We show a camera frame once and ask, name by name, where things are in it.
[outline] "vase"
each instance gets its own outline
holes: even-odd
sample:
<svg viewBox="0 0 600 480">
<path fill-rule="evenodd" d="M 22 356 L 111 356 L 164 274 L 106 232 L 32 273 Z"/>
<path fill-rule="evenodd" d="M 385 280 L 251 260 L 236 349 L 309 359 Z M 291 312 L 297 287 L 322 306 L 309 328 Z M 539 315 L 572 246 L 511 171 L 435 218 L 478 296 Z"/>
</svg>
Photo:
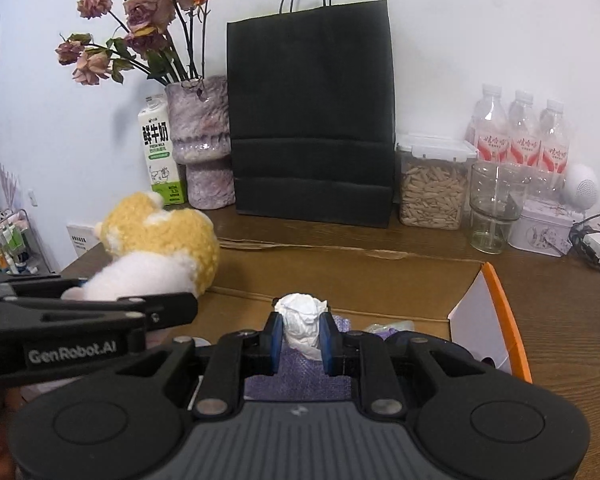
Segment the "vase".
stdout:
<svg viewBox="0 0 600 480">
<path fill-rule="evenodd" d="M 166 92 L 173 158 L 187 168 L 190 205 L 235 203 L 226 77 L 171 83 Z"/>
</svg>

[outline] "stuffed animal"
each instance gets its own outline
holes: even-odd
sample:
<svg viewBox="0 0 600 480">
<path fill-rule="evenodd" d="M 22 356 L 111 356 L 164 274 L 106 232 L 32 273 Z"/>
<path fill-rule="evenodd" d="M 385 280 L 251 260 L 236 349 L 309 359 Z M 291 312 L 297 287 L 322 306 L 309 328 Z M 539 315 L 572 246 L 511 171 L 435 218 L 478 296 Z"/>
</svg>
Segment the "stuffed animal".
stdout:
<svg viewBox="0 0 600 480">
<path fill-rule="evenodd" d="M 96 226 L 113 263 L 65 300 L 113 301 L 125 296 L 191 292 L 200 297 L 211 285 L 220 246 L 213 223 L 195 209 L 165 211 L 153 191 L 123 199 Z"/>
</svg>

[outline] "sunflower seeds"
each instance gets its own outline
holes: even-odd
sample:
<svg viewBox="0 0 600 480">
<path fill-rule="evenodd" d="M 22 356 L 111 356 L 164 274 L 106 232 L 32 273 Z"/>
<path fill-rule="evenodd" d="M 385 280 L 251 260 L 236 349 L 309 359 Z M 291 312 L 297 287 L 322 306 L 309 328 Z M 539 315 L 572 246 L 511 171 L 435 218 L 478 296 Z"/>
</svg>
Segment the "sunflower seeds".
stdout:
<svg viewBox="0 0 600 480">
<path fill-rule="evenodd" d="M 400 221 L 404 225 L 458 229 L 467 190 L 463 166 L 448 167 L 426 161 L 402 173 Z"/>
</svg>

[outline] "leaf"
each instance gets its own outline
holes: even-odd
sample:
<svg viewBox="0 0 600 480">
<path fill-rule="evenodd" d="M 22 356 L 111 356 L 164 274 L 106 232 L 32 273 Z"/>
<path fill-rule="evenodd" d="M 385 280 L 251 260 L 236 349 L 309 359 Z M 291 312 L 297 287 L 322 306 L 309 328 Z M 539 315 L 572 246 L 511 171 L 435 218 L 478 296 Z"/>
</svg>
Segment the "leaf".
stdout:
<svg viewBox="0 0 600 480">
<path fill-rule="evenodd" d="M 164 59 L 162 59 L 162 56 L 155 52 L 155 50 L 147 50 L 146 57 L 149 62 L 151 75 L 162 77 L 167 73 L 167 65 L 164 62 Z"/>
<path fill-rule="evenodd" d="M 136 38 L 139 38 L 141 36 L 148 36 L 149 34 L 153 34 L 157 29 L 155 27 L 152 27 L 151 25 L 147 26 L 147 27 L 143 27 L 140 30 L 136 30 L 134 32 L 134 36 Z"/>
<path fill-rule="evenodd" d="M 113 38 L 113 48 L 115 48 L 116 52 L 120 54 L 120 56 L 126 58 L 131 57 L 131 53 L 126 47 L 126 42 L 123 38 Z"/>
<path fill-rule="evenodd" d="M 125 80 L 125 77 L 117 70 L 113 70 L 113 72 L 111 72 L 111 78 L 113 79 L 113 81 L 120 84 L 122 84 Z"/>
<path fill-rule="evenodd" d="M 122 70 L 133 70 L 133 64 L 126 59 L 114 59 L 113 60 L 113 70 L 114 72 L 120 72 Z"/>
<path fill-rule="evenodd" d="M 93 36 L 90 34 L 72 34 L 67 38 L 67 41 L 80 41 L 81 44 L 86 45 L 93 41 Z"/>
</svg>

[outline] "fresh milk carton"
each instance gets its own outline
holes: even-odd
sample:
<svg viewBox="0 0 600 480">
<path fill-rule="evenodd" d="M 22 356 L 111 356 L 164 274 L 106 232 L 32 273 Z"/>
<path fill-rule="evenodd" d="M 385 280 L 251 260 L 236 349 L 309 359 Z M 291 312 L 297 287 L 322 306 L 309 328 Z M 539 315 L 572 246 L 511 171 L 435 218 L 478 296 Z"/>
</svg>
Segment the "fresh milk carton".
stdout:
<svg viewBox="0 0 600 480">
<path fill-rule="evenodd" d="M 144 141 L 144 157 L 151 179 L 151 189 L 160 193 L 165 204 L 185 201 L 183 178 L 173 160 L 173 142 L 165 95 L 146 99 L 146 107 L 138 114 Z"/>
</svg>

